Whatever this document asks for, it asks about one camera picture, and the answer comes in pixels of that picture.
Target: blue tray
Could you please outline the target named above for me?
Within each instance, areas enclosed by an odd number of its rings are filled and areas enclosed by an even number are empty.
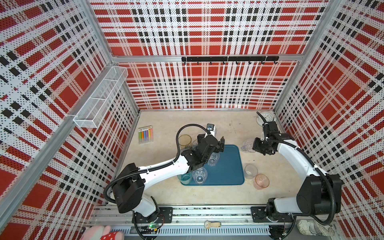
[[[225,145],[224,152],[220,153],[216,166],[211,167],[205,164],[204,168],[208,172],[207,180],[203,184],[197,184],[192,179],[186,186],[242,185],[244,183],[243,166],[241,164],[239,148],[236,145]]]

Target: pressure gauge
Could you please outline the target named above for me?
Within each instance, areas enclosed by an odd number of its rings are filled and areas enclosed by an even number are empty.
[[[263,113],[261,113],[261,115],[265,118],[265,120],[267,122],[272,122],[275,119],[272,114],[267,113],[267,112],[263,112]],[[262,126],[264,123],[259,115],[257,115],[256,121],[257,121],[257,124],[259,124],[260,126]]]

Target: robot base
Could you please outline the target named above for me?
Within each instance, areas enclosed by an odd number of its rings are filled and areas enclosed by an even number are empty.
[[[268,209],[265,210],[266,207],[251,207],[251,215],[253,222],[292,222],[292,217],[290,214],[282,214],[282,213],[273,213]]]
[[[160,208],[160,213],[156,220],[153,221],[153,223],[163,223],[163,217],[164,216],[164,223],[171,223],[172,222],[172,213],[173,213],[173,208],[172,207],[161,207]],[[148,222],[148,217],[143,217],[140,213],[135,212],[136,215],[136,223],[149,223]]]

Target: mounting plate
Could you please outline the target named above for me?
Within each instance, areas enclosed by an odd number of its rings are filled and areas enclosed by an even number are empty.
[[[266,216],[265,208],[266,207],[251,207],[253,222],[270,222],[266,217],[260,219],[260,217]],[[292,218],[289,214],[272,214],[272,217],[278,220],[277,222],[292,222]]]
[[[136,223],[147,223],[145,221],[145,218],[143,218],[143,216],[136,212]],[[171,223],[172,222],[172,214],[173,214],[173,208],[172,207],[161,207],[160,208],[160,214],[162,214],[165,219],[164,219],[164,223]],[[159,216],[155,221],[154,223],[163,223],[163,219],[161,216]]]

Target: colored chalk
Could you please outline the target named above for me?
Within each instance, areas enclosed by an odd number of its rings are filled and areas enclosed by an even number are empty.
[[[153,142],[152,126],[139,128],[139,144]]]

